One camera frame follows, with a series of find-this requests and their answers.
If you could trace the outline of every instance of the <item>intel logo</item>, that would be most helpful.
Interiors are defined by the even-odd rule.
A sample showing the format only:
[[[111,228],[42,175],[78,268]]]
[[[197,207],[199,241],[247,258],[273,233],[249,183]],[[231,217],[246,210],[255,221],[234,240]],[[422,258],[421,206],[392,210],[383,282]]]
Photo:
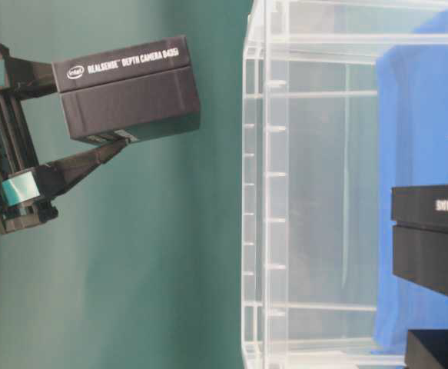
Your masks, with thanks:
[[[71,67],[67,72],[68,79],[78,79],[82,75],[84,75],[85,68],[81,65],[76,65],[75,67]]]

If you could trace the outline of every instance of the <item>blue fabric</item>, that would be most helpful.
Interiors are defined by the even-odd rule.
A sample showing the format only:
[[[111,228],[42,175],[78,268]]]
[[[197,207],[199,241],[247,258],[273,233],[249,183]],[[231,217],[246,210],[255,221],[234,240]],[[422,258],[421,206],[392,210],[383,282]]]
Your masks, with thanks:
[[[448,33],[448,11],[416,33]],[[408,329],[448,329],[448,298],[392,275],[394,186],[448,184],[448,45],[399,45],[377,60],[380,268],[375,339],[403,354]]]

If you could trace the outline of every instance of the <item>plastic bin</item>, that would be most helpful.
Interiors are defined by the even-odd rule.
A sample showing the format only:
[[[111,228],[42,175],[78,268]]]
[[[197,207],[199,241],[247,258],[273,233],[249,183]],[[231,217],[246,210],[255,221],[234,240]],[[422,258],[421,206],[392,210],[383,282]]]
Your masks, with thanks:
[[[247,368],[404,366],[375,337],[388,239],[377,62],[400,46],[448,45],[448,29],[424,28],[447,10],[448,0],[254,1],[243,63]]]

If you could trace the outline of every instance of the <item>clear bin wall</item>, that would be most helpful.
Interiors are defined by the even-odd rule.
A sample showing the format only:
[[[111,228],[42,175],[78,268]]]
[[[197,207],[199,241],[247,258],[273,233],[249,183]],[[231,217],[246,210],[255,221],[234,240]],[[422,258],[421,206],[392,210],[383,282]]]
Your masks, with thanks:
[[[397,367],[378,355],[376,58],[448,1],[254,2],[244,48],[242,341],[248,368]]]

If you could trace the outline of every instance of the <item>green backdrop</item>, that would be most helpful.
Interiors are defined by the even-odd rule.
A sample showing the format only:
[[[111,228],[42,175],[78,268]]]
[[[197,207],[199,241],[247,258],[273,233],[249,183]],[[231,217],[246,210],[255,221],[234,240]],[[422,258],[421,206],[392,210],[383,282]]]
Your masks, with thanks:
[[[54,61],[186,34],[199,131],[132,145],[0,238],[0,369],[236,368],[241,49],[251,0],[0,0],[0,42]],[[69,140],[58,96],[28,101],[40,161]]]

